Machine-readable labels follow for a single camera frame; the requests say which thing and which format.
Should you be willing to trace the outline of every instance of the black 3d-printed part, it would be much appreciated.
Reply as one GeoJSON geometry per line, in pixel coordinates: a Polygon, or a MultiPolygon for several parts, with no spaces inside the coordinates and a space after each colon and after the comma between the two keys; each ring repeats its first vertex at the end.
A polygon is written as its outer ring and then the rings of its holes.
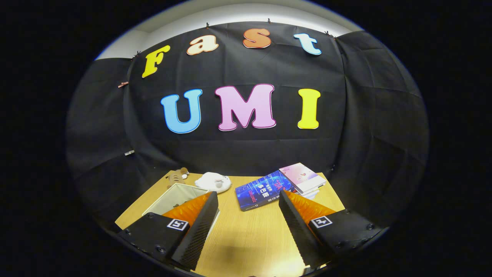
{"type": "Polygon", "coordinates": [[[186,221],[149,212],[119,232],[118,236],[156,260],[166,262],[188,229],[186,221]]]}
{"type": "Polygon", "coordinates": [[[330,253],[323,248],[316,237],[309,230],[301,215],[290,201],[284,191],[280,192],[278,205],[283,217],[289,226],[290,233],[294,238],[297,249],[305,265],[316,268],[330,261],[330,253]]]}
{"type": "Polygon", "coordinates": [[[202,210],[198,214],[193,226],[188,231],[188,234],[183,238],[171,257],[181,265],[183,269],[188,271],[196,269],[196,264],[200,258],[205,239],[212,226],[217,209],[217,192],[214,191],[203,205],[202,210]]]}
{"type": "Polygon", "coordinates": [[[357,251],[382,229],[352,210],[341,210],[309,222],[318,239],[340,258],[357,251]]]}

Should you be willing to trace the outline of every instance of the blue book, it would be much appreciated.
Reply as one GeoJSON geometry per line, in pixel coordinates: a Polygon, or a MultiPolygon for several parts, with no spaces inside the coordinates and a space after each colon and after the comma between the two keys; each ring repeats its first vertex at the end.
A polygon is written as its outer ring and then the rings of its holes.
{"type": "Polygon", "coordinates": [[[242,211],[261,207],[277,200],[281,190],[293,191],[292,183],[279,171],[236,188],[242,211]]]}

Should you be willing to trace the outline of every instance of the black fabric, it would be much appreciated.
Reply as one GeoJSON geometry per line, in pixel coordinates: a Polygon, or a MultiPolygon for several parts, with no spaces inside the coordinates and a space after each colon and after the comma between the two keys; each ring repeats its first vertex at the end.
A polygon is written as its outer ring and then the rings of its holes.
{"type": "Polygon", "coordinates": [[[329,181],[346,208],[379,226],[393,222],[410,201],[427,160],[429,129],[417,85],[399,60],[364,31],[336,39],[286,24],[241,22],[193,30],[145,49],[132,61],[95,61],[80,82],[68,116],[67,157],[84,202],[111,225],[169,170],[266,175],[301,162],[329,181]],[[270,31],[264,49],[243,46],[251,28],[270,31]],[[320,56],[293,34],[317,39],[320,56]],[[189,56],[189,42],[215,35],[219,47],[189,56]],[[165,45],[157,72],[142,78],[145,56],[165,45]],[[129,81],[123,88],[121,82],[129,81]],[[254,85],[272,84],[277,125],[222,132],[215,89],[235,86],[247,99],[254,85]],[[318,90],[319,128],[301,130],[298,90],[318,90]],[[177,94],[178,116],[189,119],[183,93],[201,89],[201,124],[176,134],[160,100],[177,94]],[[134,149],[135,153],[124,156],[134,149]]]}
{"type": "Polygon", "coordinates": [[[75,179],[75,186],[95,219],[113,231],[114,221],[151,187],[132,155],[121,155],[91,169],[75,179]]]}
{"type": "Polygon", "coordinates": [[[346,208],[380,226],[407,206],[429,147],[425,105],[409,72],[368,33],[337,37],[347,105],[330,183],[346,208]]]}
{"type": "Polygon", "coordinates": [[[75,178],[132,149],[123,125],[123,89],[129,59],[94,61],[72,97],[67,115],[67,160],[75,178]]]}
{"type": "MultiPolygon", "coordinates": [[[[335,41],[325,34],[285,24],[261,22],[229,23],[178,35],[143,51],[136,59],[128,88],[142,133],[131,132],[135,141],[148,140],[162,153],[158,158],[176,161],[192,172],[219,172],[227,175],[266,175],[276,169],[302,162],[318,172],[327,172],[335,158],[345,110],[343,67],[335,41]],[[272,44],[265,49],[248,49],[243,33],[251,28],[270,31],[272,44]],[[313,56],[300,45],[294,34],[308,33],[317,39],[323,53],[313,56]],[[203,35],[215,35],[219,47],[212,52],[189,56],[189,42],[203,35]],[[169,45],[156,73],[142,78],[146,55],[169,45]],[[277,125],[270,129],[249,126],[222,132],[221,103],[215,89],[235,86],[248,99],[256,84],[275,86],[272,113],[277,125]],[[298,90],[316,89],[321,93],[317,105],[320,127],[301,130],[302,98],[298,90]],[[188,134],[176,134],[165,123],[160,100],[177,94],[178,117],[189,119],[188,101],[183,93],[201,89],[200,126],[188,134]]],[[[153,155],[140,149],[139,153],[153,155]]]]}

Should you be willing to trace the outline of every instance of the orange foam pad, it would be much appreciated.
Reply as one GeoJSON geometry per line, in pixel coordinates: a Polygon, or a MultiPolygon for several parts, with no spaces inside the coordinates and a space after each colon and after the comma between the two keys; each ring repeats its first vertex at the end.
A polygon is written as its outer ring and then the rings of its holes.
{"type": "Polygon", "coordinates": [[[211,194],[212,192],[208,192],[204,195],[200,195],[197,198],[187,201],[166,212],[162,216],[188,221],[189,226],[191,227],[211,194]]]}
{"type": "Polygon", "coordinates": [[[297,212],[301,215],[306,225],[308,225],[309,222],[315,218],[335,212],[334,210],[318,204],[315,201],[304,198],[288,190],[284,191],[289,197],[290,202],[292,202],[292,204],[296,208],[297,212]]]}

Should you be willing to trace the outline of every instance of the pink book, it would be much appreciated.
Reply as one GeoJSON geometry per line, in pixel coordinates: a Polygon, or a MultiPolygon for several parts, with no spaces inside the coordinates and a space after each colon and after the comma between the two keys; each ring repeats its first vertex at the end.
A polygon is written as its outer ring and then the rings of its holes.
{"type": "Polygon", "coordinates": [[[326,184],[326,180],[301,163],[279,169],[302,194],[316,190],[326,184]]]}

